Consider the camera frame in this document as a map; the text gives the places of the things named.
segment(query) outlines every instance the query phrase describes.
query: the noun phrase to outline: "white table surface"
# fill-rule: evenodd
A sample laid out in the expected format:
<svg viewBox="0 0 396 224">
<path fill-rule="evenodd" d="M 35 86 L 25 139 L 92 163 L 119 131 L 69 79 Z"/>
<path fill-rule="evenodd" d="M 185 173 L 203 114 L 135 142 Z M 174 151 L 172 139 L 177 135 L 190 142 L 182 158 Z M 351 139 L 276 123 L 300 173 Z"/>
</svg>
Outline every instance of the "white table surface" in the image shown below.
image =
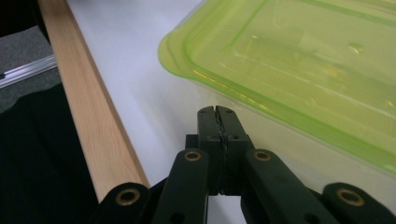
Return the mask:
<svg viewBox="0 0 396 224">
<path fill-rule="evenodd" d="M 158 61 L 161 39 L 199 0 L 68 0 L 148 181 L 169 175 L 196 112 L 233 109 L 256 147 L 278 154 L 311 189 L 343 181 L 376 197 L 396 214 L 396 178 L 206 87 L 169 74 Z M 209 199 L 208 223 L 243 223 L 237 197 Z"/>
</svg>

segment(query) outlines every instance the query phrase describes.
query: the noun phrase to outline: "transparent green plastic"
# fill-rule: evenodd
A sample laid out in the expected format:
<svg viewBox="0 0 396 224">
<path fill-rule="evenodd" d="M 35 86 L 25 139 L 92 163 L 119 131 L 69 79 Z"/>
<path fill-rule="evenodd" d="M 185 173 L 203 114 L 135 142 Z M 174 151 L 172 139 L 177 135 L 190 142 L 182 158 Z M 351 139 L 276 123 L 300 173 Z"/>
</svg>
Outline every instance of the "transparent green plastic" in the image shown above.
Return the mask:
<svg viewBox="0 0 396 224">
<path fill-rule="evenodd" d="M 177 76 L 396 175 L 393 2 L 207 0 L 159 57 Z"/>
</svg>

